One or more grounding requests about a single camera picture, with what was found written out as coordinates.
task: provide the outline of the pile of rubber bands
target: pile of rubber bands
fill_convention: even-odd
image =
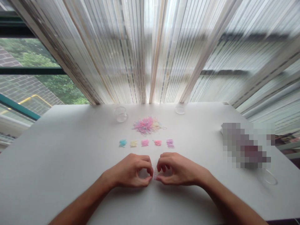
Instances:
[[[142,120],[134,122],[133,130],[140,132],[142,135],[152,134],[157,132],[159,129],[166,129],[158,122],[157,118],[152,118],[151,116],[145,117]]]

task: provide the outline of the green foliage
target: green foliage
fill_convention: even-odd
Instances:
[[[0,38],[0,46],[23,66],[59,66],[38,39]],[[89,104],[68,75],[35,75],[35,77],[65,104]]]

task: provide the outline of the glass window pane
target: glass window pane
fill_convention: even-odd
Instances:
[[[17,121],[20,121],[22,123],[25,123],[27,125],[32,125],[34,123],[34,120],[0,104],[0,115],[3,115],[3,116],[7,116],[9,118],[12,118],[12,119],[15,119]]]
[[[1,75],[0,93],[39,116],[53,105],[89,103],[68,75]]]
[[[0,0],[0,11],[14,11],[7,0]]]
[[[59,67],[36,38],[0,38],[0,66]]]

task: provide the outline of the brick wall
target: brick wall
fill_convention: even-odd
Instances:
[[[12,67],[22,65],[0,46],[0,66]],[[63,105],[59,98],[32,75],[0,75],[0,93],[17,103],[31,97],[21,105],[40,116],[51,107],[39,97],[52,106]]]

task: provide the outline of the rubber band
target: rubber band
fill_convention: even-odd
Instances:
[[[159,141],[159,140],[154,141],[154,143],[155,143],[156,146],[161,146],[162,145],[162,141]]]
[[[168,139],[167,140],[167,146],[168,146],[168,148],[175,148],[174,144],[173,144],[173,139]]]
[[[148,139],[142,140],[142,147],[146,147],[148,145],[149,145],[149,140]]]
[[[126,139],[120,140],[119,147],[125,148],[125,145],[127,144]]]
[[[130,147],[136,147],[138,145],[138,141],[131,141],[130,142]]]
[[[166,129],[166,127],[163,127],[157,118],[149,116],[134,122],[132,129],[140,132],[142,135],[147,135],[157,132],[159,129]]]

